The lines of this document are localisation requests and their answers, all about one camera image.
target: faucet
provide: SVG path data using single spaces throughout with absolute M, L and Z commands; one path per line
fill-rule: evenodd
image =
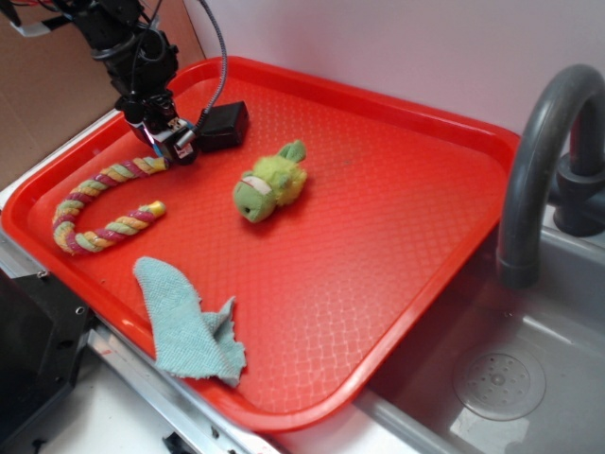
M 569 153 L 560 157 L 568 135 Z M 537 282 L 548 201 L 562 232 L 592 236 L 605 230 L 604 142 L 603 77 L 585 64 L 563 69 L 538 99 L 510 172 L 496 249 L 502 284 L 527 288 Z

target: white wall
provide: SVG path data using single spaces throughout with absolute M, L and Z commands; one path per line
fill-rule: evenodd
M 230 55 L 521 132 L 568 64 L 605 74 L 603 0 L 207 0 Z M 208 57 L 220 54 L 185 0 Z

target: sink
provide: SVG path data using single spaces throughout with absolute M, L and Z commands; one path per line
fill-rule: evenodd
M 492 233 L 368 388 L 443 452 L 602 452 L 605 250 L 544 227 L 539 283 L 512 290 L 495 246 Z

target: cardboard box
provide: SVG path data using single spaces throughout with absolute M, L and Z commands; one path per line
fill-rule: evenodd
M 24 24 L 53 14 L 18 8 Z M 160 29 L 179 47 L 180 67 L 203 59 L 181 0 L 164 2 Z M 0 16 L 0 189 L 112 109 L 119 94 L 72 25 L 24 38 Z

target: black box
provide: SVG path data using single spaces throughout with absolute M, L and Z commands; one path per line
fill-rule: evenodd
M 197 143 L 201 151 L 242 145 L 248 129 L 249 115 L 244 101 L 213 107 L 201 128 Z

